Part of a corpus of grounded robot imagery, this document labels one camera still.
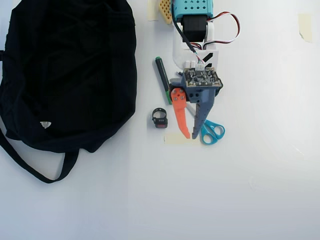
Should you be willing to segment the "blue-grey gripper body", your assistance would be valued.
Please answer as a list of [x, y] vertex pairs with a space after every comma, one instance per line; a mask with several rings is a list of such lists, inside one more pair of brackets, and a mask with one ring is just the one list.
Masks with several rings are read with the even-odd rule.
[[186, 94], [186, 101], [190, 103], [214, 103], [215, 97], [223, 88], [220, 78], [211, 86], [187, 86], [182, 77], [171, 78], [169, 83], [171, 90], [182, 89]]

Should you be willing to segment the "blue-grey gripper finger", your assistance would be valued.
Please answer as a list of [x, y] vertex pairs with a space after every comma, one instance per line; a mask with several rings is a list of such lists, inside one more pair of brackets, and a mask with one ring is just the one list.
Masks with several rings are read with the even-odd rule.
[[201, 101], [200, 99], [192, 99], [191, 103], [196, 104], [194, 127], [192, 132], [192, 138], [195, 139], [201, 130], [209, 112], [214, 105], [214, 98], [210, 98], [207, 101]]

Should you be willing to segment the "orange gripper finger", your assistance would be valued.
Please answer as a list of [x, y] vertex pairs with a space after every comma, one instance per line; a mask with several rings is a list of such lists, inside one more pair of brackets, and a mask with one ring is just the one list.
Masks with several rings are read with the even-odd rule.
[[190, 139], [190, 132], [187, 127], [186, 122], [186, 107], [187, 107], [187, 100], [186, 100], [186, 93], [182, 88], [174, 88], [171, 91], [171, 101], [172, 106], [174, 109], [174, 113], [176, 116], [177, 124], [182, 132], [182, 134], [187, 138]]

